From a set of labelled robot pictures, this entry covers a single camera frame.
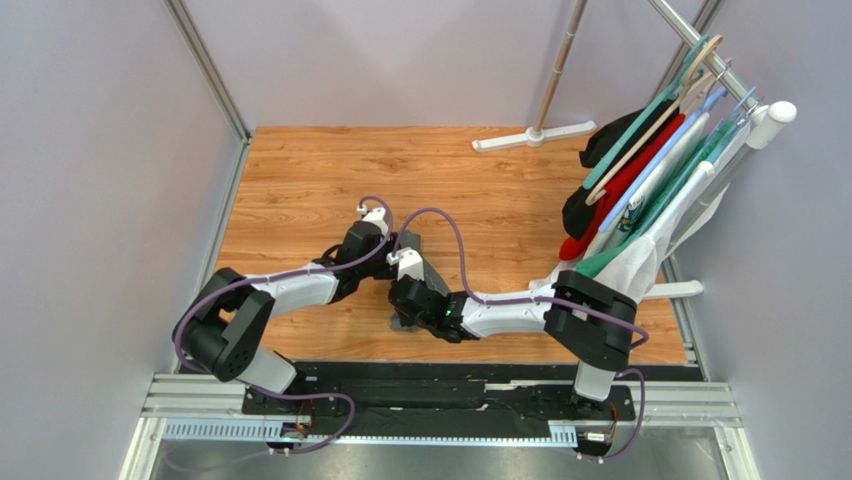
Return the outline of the grey felt napkin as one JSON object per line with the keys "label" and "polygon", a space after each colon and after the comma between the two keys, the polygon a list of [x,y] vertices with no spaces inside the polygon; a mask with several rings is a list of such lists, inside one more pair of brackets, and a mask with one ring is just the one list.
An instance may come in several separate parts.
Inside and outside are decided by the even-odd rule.
{"label": "grey felt napkin", "polygon": [[[398,277],[410,275],[412,278],[424,281],[430,290],[441,295],[450,294],[451,289],[444,278],[422,255],[422,237],[417,233],[405,231],[398,235],[398,240],[402,265],[402,273]],[[416,320],[403,317],[397,311],[394,311],[390,317],[390,328],[393,331],[411,333],[420,329]]]}

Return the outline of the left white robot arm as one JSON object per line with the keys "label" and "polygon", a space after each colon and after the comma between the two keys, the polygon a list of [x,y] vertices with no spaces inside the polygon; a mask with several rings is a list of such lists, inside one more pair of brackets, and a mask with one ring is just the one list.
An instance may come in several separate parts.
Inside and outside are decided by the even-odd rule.
{"label": "left white robot arm", "polygon": [[269,321],[339,302],[366,278],[395,278],[387,256],[397,237],[383,222],[364,218],[341,243],[299,269],[266,276],[217,270],[173,330],[177,354],[186,367],[221,382],[240,381],[263,394],[287,394],[302,374],[283,355],[262,346]]}

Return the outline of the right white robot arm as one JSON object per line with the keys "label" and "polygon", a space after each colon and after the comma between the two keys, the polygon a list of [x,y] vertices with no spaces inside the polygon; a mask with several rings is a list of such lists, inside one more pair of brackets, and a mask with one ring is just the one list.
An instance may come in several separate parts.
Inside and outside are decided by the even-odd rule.
{"label": "right white robot arm", "polygon": [[441,293],[405,274],[391,283],[389,302],[400,323],[449,343],[515,333],[546,333],[577,359],[573,396],[602,403],[627,369],[635,324],[630,297],[573,270],[549,285],[507,294]]}

